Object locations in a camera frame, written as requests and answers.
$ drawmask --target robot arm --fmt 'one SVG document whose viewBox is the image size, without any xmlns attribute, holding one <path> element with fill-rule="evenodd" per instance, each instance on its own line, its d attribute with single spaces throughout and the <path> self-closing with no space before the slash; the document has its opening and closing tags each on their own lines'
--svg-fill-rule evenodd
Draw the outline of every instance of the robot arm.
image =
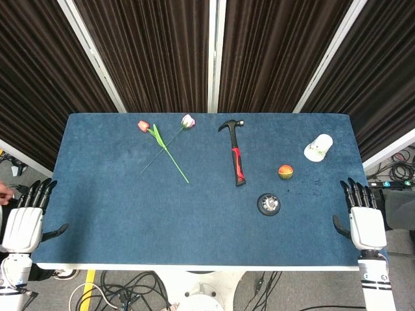
<svg viewBox="0 0 415 311">
<path fill-rule="evenodd" d="M 386 246 L 382 213 L 369 187 L 348 178 L 350 186 L 341 181 L 348 205 L 350 231 L 340 223 L 337 215 L 333 224 L 337 232 L 351 239 L 361 251 L 359 271 L 367 311 L 394 311 L 395 302 L 388 276 L 388 262 L 379 251 Z"/>
<path fill-rule="evenodd" d="M 50 178 L 35 182 L 7 218 L 1 248 L 10 254 L 0 265 L 0 305 L 5 310 L 21 311 L 24 295 L 31 299 L 37 296 L 25 288 L 32 267 L 30 254 L 40 242 L 62 234 L 68 227 L 65 224 L 59 230 L 42 234 L 43 216 L 55 186 L 56 181 L 51 182 Z"/>
</svg>

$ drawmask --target paper cup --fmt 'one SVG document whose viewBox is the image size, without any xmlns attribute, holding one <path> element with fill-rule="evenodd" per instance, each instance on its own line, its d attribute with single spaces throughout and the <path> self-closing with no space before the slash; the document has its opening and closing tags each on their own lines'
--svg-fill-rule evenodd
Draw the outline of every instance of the paper cup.
<svg viewBox="0 0 415 311">
<path fill-rule="evenodd" d="M 325 158 L 332 145 L 333 139 L 329 135 L 319 135 L 314 141 L 305 147 L 304 155 L 310 161 L 320 162 Z"/>
</svg>

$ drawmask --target human hand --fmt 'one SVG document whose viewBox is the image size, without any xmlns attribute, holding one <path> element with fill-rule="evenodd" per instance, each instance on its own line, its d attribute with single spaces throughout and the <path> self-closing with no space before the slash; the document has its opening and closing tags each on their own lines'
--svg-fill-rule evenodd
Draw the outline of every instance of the human hand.
<svg viewBox="0 0 415 311">
<path fill-rule="evenodd" d="M 8 201 L 13 198 L 13 190 L 0 182 L 0 205 L 7 205 Z"/>
</svg>

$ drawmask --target small ball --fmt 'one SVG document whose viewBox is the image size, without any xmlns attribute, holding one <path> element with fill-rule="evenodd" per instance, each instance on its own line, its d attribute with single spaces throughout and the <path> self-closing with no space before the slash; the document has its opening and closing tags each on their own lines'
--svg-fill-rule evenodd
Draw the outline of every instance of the small ball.
<svg viewBox="0 0 415 311">
<path fill-rule="evenodd" d="M 278 169 L 278 175 L 282 179 L 289 179 L 291 178 L 293 174 L 294 174 L 294 169 L 287 164 L 281 165 Z"/>
</svg>

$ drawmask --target dark curtain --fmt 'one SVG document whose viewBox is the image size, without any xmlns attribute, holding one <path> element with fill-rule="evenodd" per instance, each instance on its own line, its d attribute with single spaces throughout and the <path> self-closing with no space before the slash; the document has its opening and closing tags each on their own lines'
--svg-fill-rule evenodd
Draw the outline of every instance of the dark curtain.
<svg viewBox="0 0 415 311">
<path fill-rule="evenodd" d="M 53 170 L 70 113 L 114 111 L 56 1 L 0 1 L 0 139 Z"/>
<path fill-rule="evenodd" d="M 75 0 L 129 112 L 206 112 L 209 0 Z"/>
<path fill-rule="evenodd" d="M 350 0 L 227 0 L 219 112 L 292 112 Z"/>
<path fill-rule="evenodd" d="M 415 5 L 369 0 L 302 112 L 347 113 L 366 160 L 415 128 Z"/>
</svg>

